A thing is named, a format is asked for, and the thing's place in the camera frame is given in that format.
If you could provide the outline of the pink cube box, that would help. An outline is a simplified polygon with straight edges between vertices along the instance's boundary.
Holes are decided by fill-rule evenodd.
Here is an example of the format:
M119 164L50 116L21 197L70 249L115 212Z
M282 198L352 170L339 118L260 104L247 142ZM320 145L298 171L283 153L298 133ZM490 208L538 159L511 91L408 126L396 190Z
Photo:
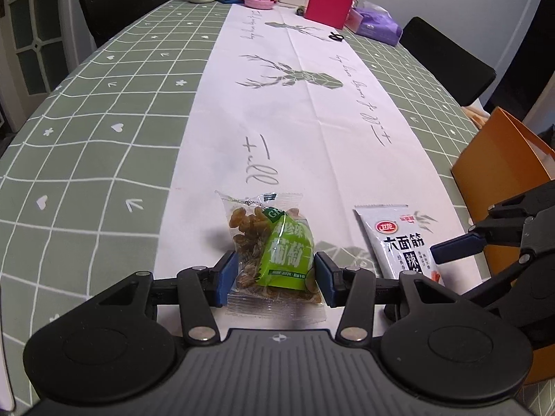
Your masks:
M309 0L304 17L341 30L355 0Z

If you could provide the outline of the grey spicy strip packet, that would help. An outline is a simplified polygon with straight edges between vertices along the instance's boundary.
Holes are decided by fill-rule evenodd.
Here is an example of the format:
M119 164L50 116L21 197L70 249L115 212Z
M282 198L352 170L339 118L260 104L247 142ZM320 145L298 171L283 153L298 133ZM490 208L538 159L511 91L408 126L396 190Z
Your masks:
M355 212L384 278L398 279L402 272L413 271L443 285L443 277L408 205L356 206Z

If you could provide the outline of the purple tissue pack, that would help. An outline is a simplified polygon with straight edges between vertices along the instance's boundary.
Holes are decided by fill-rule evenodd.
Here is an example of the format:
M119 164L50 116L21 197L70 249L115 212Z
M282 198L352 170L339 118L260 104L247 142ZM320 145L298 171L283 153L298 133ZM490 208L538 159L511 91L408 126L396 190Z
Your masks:
M355 34L390 46L396 46L403 34L403 28L386 9L368 1L351 8L345 26Z

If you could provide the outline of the orange cardboard box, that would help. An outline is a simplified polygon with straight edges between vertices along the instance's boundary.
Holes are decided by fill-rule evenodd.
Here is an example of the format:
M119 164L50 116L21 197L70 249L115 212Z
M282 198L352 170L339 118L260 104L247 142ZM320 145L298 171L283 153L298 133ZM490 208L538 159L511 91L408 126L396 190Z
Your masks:
M554 182L554 151L529 128L501 108L470 141L452 167L452 176L474 222L494 205L540 185ZM486 246L492 277L518 259L518 248ZM531 385L554 376L554 344L533 350Z

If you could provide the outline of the green checkered tablecloth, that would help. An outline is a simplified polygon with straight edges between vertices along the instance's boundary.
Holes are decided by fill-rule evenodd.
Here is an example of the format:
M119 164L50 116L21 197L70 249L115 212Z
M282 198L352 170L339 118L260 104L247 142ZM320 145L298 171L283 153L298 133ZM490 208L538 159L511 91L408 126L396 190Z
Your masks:
M134 271L213 265L222 194L297 193L318 249L375 262L358 205L407 204L427 241L472 219L452 165L476 134L401 46L290 9L175 0L65 78L1 160L1 405L37 401L28 338Z

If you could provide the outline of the black chair right side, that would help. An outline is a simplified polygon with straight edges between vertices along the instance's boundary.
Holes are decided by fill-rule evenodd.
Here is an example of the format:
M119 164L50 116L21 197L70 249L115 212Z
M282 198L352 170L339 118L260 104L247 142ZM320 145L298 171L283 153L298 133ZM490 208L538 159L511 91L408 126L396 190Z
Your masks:
M400 44L432 73L460 106L470 106L497 77L491 66L418 16L403 28Z

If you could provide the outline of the door with glass panes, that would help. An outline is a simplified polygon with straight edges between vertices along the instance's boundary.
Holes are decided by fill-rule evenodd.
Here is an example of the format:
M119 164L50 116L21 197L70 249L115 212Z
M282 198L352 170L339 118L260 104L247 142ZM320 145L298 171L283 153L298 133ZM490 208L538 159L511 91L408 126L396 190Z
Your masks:
M69 74L59 0L1 0L1 113L16 132Z

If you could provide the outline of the green raisin snack bag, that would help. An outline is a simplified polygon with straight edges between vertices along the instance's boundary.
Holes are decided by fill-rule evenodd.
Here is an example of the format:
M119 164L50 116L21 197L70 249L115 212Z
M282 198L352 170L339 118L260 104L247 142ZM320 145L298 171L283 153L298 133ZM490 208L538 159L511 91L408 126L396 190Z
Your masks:
M219 192L238 256L233 290L268 302L322 303L314 238L297 192L233 197Z

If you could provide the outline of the black binder clip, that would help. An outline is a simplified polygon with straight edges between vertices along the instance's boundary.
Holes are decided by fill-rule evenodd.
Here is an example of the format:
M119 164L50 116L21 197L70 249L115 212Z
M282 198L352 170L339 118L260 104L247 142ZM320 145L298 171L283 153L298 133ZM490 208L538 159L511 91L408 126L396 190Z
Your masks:
M330 38L332 41L338 41L338 42L344 41L344 36L342 34L334 33L334 32L331 32L328 38Z

